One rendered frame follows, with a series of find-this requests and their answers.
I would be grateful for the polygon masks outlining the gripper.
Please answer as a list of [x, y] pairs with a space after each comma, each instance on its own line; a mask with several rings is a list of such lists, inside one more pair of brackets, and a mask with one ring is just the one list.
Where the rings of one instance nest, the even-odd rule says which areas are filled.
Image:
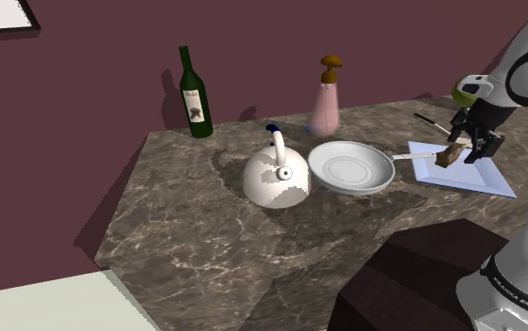
[[502, 125], [516, 107], [501, 107], [478, 98], [471, 108], [461, 107], [450, 121], [452, 130], [449, 139], [459, 139], [466, 133], [472, 142], [472, 151], [464, 160], [473, 164], [476, 160], [492, 157], [505, 141], [505, 137], [494, 130]]

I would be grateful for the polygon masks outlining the brown bread piece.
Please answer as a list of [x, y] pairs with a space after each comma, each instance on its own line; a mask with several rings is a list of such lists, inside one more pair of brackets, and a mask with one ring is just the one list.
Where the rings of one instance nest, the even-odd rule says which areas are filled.
[[450, 166], [467, 147], [467, 144], [457, 142], [450, 144], [444, 151], [436, 153], [435, 165], [443, 168]]

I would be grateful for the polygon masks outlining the pale blue square plate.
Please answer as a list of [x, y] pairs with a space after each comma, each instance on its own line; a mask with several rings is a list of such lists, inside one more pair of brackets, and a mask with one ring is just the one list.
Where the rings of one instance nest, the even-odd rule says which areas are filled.
[[435, 165], [434, 158], [413, 159], [415, 179], [496, 196], [517, 197], [491, 158], [465, 164], [464, 159], [469, 154], [469, 150], [463, 150], [458, 159], [446, 168]]

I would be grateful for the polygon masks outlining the white frying pan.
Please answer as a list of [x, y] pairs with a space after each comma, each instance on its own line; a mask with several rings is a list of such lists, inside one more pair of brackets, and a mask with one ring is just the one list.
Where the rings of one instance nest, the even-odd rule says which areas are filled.
[[317, 181], [328, 190], [369, 196], [391, 183], [396, 174], [394, 161], [435, 157], [435, 152], [387, 155], [366, 144], [331, 141], [311, 150], [308, 165]]

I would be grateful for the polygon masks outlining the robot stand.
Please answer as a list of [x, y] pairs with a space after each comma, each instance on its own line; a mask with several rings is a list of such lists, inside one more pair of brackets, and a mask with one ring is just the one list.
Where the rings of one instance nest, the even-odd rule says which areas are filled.
[[506, 243], [465, 218], [397, 231], [339, 291], [327, 331], [473, 331], [456, 283]]

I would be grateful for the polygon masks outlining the pink soap dispenser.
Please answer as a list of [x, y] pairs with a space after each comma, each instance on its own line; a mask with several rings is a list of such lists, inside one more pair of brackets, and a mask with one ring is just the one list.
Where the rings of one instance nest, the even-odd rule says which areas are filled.
[[315, 136], [329, 136], [339, 126], [337, 73], [334, 69], [340, 68], [342, 61], [336, 55], [326, 55], [321, 59], [321, 64], [326, 69], [321, 74], [320, 88], [308, 128]]

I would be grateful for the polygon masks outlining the white kettle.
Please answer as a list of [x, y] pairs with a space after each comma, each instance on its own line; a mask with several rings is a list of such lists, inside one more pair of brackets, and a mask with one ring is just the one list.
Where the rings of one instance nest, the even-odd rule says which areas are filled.
[[288, 148], [280, 128], [268, 124], [272, 144], [255, 152], [243, 171], [242, 188], [253, 203], [269, 209], [285, 209], [304, 201], [312, 189], [307, 161]]

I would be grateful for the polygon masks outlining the green wine bottle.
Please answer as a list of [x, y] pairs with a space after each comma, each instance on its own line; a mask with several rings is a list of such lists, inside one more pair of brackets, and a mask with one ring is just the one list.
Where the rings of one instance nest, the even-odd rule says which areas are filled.
[[204, 138], [213, 133], [208, 98], [205, 85], [194, 71], [187, 46], [180, 46], [183, 75], [179, 84], [184, 100], [190, 131], [196, 138]]

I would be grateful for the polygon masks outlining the black handled knife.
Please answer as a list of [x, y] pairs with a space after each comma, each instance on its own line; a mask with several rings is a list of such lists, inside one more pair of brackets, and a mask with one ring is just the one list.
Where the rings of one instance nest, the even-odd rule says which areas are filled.
[[[439, 125], [436, 121], [430, 119], [430, 118], [427, 118], [421, 114], [418, 114], [418, 113], [414, 113], [413, 116], [415, 118], [418, 118], [428, 124], [430, 124], [431, 126], [435, 127], [437, 130], [439, 130], [440, 132], [444, 133], [447, 135], [447, 137], [451, 136], [452, 133], [450, 131], [448, 131], [447, 129], [445, 129], [444, 127], [442, 127], [441, 125]], [[452, 140], [450, 140], [451, 142], [455, 142], [455, 143], [458, 143], [458, 144], [463, 144], [463, 145], [466, 145], [468, 149], [471, 149], [472, 148], [472, 142], [469, 138], [466, 138], [466, 137], [461, 137], [461, 136], [458, 136], [456, 138], [453, 138]]]

